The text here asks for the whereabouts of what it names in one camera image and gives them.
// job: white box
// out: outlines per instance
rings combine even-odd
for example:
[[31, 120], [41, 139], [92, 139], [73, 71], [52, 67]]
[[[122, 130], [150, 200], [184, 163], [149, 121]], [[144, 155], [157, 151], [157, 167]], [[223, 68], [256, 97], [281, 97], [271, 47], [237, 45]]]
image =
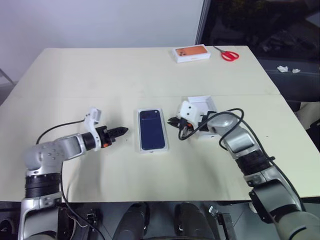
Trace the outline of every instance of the white box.
[[[208, 111], [218, 112], [217, 107], [211, 96], [188, 96], [188, 102], [195, 105], [205, 115]], [[197, 137], [214, 137], [217, 134], [209, 131], [197, 131]]]
[[173, 48], [172, 54], [177, 63], [208, 59], [211, 56], [211, 53], [203, 44]]

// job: smartphone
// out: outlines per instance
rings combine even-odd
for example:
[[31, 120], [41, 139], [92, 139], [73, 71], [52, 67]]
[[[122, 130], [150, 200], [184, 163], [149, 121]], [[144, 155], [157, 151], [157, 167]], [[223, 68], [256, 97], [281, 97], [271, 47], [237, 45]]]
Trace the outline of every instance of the smartphone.
[[166, 150], [167, 139], [162, 111], [159, 108], [138, 111], [140, 151]]

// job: scissors handle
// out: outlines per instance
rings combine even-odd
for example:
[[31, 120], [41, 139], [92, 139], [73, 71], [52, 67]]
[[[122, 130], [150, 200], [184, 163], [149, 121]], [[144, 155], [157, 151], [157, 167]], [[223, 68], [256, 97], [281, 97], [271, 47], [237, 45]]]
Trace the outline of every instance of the scissors handle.
[[224, 51], [221, 52], [221, 57], [228, 62], [233, 62], [234, 60], [239, 58], [239, 54], [233, 51]]

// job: orange phone box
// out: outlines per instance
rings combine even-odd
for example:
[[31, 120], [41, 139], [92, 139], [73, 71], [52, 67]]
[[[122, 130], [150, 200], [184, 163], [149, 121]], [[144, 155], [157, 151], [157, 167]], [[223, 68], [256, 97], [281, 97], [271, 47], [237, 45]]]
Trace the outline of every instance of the orange phone box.
[[203, 44], [174, 48], [172, 53], [177, 63], [208, 59], [211, 56], [211, 53]]

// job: white table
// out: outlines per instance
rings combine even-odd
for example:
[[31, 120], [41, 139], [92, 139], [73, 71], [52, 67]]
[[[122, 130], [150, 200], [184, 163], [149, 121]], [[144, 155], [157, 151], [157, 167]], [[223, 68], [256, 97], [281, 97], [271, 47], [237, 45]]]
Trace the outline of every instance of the white table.
[[[183, 96], [211, 95], [218, 110], [239, 107], [266, 151], [301, 197], [320, 196], [320, 155], [279, 91], [245, 46], [224, 49], [240, 59], [211, 58], [175, 63], [170, 48], [46, 49], [0, 107], [0, 201], [24, 197], [23, 150], [46, 129], [82, 119], [89, 107], [102, 110], [101, 125], [129, 131], [99, 152], [63, 165], [72, 202], [235, 201], [250, 188], [218, 138], [178, 140], [166, 125], [169, 151], [138, 153], [135, 110], [162, 108], [175, 116]], [[42, 141], [83, 125], [53, 130]]]

